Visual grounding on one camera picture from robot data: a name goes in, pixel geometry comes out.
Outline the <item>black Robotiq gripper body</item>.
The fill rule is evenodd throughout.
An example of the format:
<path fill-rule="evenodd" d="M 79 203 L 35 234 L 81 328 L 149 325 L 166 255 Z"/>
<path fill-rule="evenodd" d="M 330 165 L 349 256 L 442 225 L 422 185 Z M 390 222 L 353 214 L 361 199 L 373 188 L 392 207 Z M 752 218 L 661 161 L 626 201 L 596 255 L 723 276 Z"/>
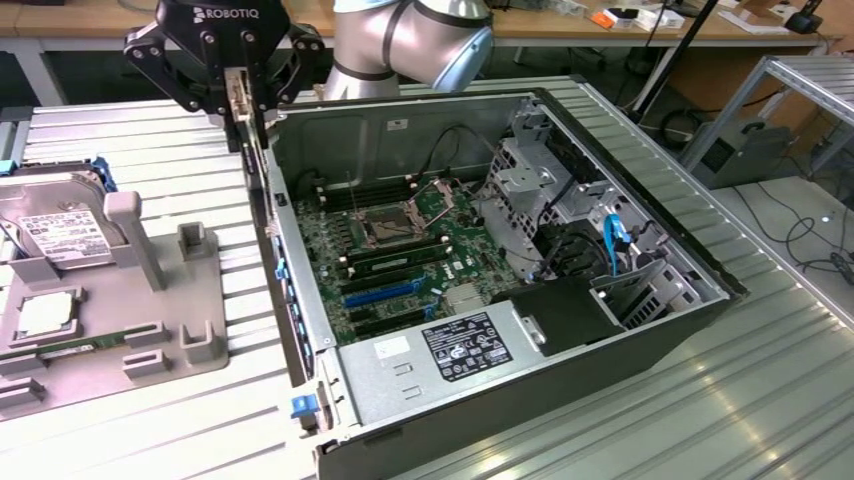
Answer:
<path fill-rule="evenodd" d="M 206 83 L 217 83 L 227 68 L 253 63 L 267 83 L 289 81 L 290 65 L 271 62 L 292 27 L 280 1 L 162 1 L 155 19 L 199 65 Z"/>

